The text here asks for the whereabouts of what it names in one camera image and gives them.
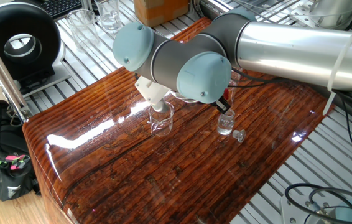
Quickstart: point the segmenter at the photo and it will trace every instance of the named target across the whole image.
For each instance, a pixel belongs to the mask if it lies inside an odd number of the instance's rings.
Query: cardboard box
[[[134,11],[149,27],[171,21],[188,12],[189,0],[134,0]]]

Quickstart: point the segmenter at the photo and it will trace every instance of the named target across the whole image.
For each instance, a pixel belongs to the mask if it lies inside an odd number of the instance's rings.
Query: wooden floor
[[[0,100],[4,100],[0,88]],[[7,202],[0,201],[0,224],[48,223],[42,197],[31,193]]]

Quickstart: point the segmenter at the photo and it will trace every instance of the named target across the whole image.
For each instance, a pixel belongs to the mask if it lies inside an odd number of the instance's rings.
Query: wooden table
[[[240,144],[217,133],[216,108],[167,95],[174,127],[158,137],[135,81],[121,68],[24,125],[53,223],[65,220],[59,212],[78,223],[227,223],[323,119],[326,103],[295,82],[231,90],[234,128],[247,131]]]

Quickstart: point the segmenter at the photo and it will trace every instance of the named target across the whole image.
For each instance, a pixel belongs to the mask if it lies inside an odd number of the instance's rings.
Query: metal slatted platform
[[[301,26],[288,14],[309,0],[244,0],[258,7],[266,7],[272,12],[252,8],[237,1],[210,1],[227,10],[246,7],[256,14],[259,22]],[[124,25],[139,22],[134,14],[132,0],[120,0],[119,8]],[[197,19],[197,16],[187,14],[157,26],[154,30],[170,38],[192,25]],[[97,31],[101,43],[89,52],[77,50],[65,19],[57,21],[57,25],[66,46],[65,58],[59,66],[62,66],[62,70],[67,71],[71,78],[27,97],[26,100],[33,114],[61,102],[120,67],[113,57],[112,47],[115,35],[105,33],[100,24]],[[285,188],[297,182],[339,187],[352,191],[352,145],[346,129],[345,112],[340,108],[336,108],[318,125],[308,139],[267,181],[231,223],[282,223],[280,199]],[[308,194],[309,190],[302,189],[295,193]]]

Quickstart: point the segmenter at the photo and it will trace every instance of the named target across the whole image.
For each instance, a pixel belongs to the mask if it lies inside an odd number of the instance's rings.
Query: black backpack
[[[12,200],[39,186],[30,161],[22,123],[6,101],[0,100],[0,200]]]

